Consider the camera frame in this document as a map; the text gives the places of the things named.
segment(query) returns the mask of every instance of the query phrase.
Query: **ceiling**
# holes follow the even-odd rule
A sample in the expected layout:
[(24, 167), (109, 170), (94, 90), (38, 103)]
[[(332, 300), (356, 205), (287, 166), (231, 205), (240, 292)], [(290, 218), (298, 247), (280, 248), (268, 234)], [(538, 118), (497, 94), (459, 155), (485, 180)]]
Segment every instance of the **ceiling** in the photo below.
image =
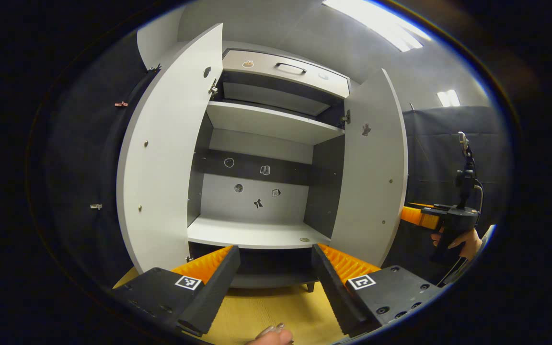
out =
[(407, 107), (438, 107), (436, 92), (451, 88), (462, 105), (488, 105), (469, 69), (437, 41), (416, 36), (424, 47), (400, 52), (363, 24), (322, 5), (322, 0), (197, 0), (184, 9), (178, 41), (190, 41), (216, 23), (224, 23), (225, 41), (285, 50), (357, 83), (384, 68)]

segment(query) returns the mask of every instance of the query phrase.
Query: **drawer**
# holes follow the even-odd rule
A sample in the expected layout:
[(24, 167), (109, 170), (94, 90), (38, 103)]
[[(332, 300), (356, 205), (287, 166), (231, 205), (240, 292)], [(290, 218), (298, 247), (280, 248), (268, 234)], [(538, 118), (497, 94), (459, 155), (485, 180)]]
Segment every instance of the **drawer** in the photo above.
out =
[(229, 50), (223, 70), (269, 76), (313, 87), (339, 98), (349, 95), (348, 79), (311, 63), (267, 53)]

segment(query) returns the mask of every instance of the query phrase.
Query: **sticker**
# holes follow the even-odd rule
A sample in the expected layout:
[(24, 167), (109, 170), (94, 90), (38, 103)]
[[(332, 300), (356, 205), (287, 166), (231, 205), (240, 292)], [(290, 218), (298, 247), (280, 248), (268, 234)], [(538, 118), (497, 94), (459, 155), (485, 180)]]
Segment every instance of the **sticker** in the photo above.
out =
[(259, 174), (263, 174), (265, 176), (270, 174), (270, 166), (269, 165), (263, 165), (261, 166), (261, 170), (259, 170)]
[(368, 275), (352, 278), (348, 281), (351, 282), (351, 285), (353, 286), (353, 288), (355, 288), (355, 290), (359, 290), (360, 288), (367, 288), (368, 286), (376, 284), (376, 282), (372, 280), (372, 278), (370, 278), (370, 276)]
[(225, 166), (227, 168), (232, 168), (236, 162), (234, 161), (234, 159), (228, 158), (228, 159), (225, 159), (223, 163), (225, 163)]
[(201, 279), (195, 279), (187, 276), (182, 276), (175, 285), (180, 286), (181, 288), (188, 288), (189, 290), (195, 290), (199, 283), (201, 283)]
[(368, 133), (370, 133), (370, 131), (372, 130), (370, 128), (370, 125), (368, 125), (368, 124), (363, 125), (362, 128), (363, 128), (363, 133), (361, 133), (361, 135), (363, 135), (363, 136), (368, 136)]

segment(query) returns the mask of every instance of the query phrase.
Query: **ceiling light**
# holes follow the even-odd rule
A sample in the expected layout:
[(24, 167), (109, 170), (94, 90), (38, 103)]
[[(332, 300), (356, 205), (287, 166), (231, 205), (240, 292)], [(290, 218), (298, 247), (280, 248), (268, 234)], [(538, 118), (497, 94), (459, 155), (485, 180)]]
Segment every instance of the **ceiling light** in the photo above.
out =
[(460, 99), (457, 97), (455, 90), (438, 92), (438, 98), (440, 98), (443, 107), (457, 107), (460, 105)]
[(392, 43), (393, 46), (396, 46), (401, 52), (423, 47), (423, 44), (408, 31), (431, 41), (431, 38), (421, 31), (421, 29), (373, 2), (364, 0), (325, 0), (323, 4), (348, 15), (374, 30)]

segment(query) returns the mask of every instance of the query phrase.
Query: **cabinet shelf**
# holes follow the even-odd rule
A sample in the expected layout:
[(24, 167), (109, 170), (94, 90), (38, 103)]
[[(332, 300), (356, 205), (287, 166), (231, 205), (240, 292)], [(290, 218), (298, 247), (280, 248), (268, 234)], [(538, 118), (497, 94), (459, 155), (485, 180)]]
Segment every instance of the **cabinet shelf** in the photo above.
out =
[(316, 145), (344, 135), (344, 129), (252, 105), (210, 101), (206, 112), (217, 129), (228, 129)]
[(246, 223), (199, 216), (188, 228), (191, 242), (211, 245), (238, 245), (246, 249), (309, 248), (315, 243), (329, 244), (329, 238), (305, 223)]

